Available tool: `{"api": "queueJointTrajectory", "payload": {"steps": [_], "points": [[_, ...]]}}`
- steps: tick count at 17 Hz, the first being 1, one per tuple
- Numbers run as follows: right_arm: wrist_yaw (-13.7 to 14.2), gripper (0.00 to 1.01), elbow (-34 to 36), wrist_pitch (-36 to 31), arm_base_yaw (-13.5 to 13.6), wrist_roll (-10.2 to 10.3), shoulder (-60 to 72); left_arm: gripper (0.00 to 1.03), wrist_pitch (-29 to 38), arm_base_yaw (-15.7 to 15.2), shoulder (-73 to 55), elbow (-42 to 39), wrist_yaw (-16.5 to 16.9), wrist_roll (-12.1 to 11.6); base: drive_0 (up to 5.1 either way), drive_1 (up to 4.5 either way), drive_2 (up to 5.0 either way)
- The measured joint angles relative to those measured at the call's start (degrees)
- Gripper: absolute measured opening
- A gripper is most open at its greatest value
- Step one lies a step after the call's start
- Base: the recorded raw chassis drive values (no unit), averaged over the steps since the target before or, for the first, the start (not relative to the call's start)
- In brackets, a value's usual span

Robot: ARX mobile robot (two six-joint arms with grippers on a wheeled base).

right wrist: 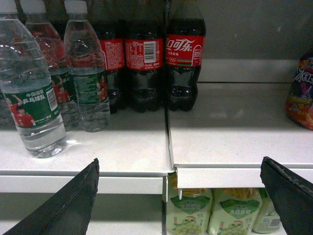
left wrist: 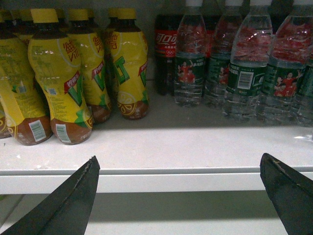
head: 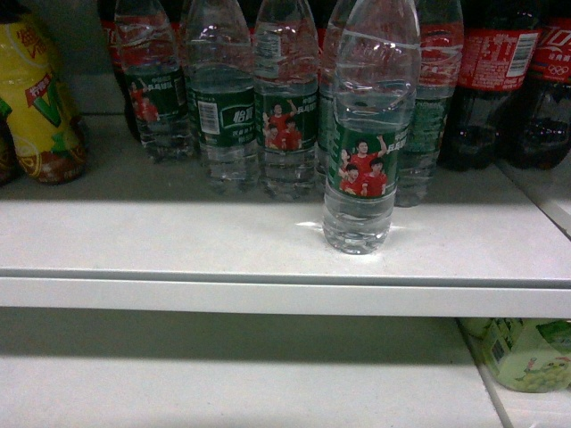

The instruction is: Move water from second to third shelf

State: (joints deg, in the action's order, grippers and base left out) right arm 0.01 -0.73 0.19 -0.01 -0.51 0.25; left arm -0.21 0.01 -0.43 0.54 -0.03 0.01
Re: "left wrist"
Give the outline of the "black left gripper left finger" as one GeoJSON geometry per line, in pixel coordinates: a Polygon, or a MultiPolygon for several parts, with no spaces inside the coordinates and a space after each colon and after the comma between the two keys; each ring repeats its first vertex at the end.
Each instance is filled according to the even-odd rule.
{"type": "Polygon", "coordinates": [[[95,156],[3,235],[83,235],[92,211],[100,165],[95,156]]]}

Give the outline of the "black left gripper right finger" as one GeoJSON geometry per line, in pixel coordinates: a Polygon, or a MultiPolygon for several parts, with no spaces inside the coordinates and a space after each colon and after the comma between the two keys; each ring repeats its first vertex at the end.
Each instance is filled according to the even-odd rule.
{"type": "Polygon", "coordinates": [[[287,234],[313,233],[313,181],[265,153],[260,177],[287,234]]]}

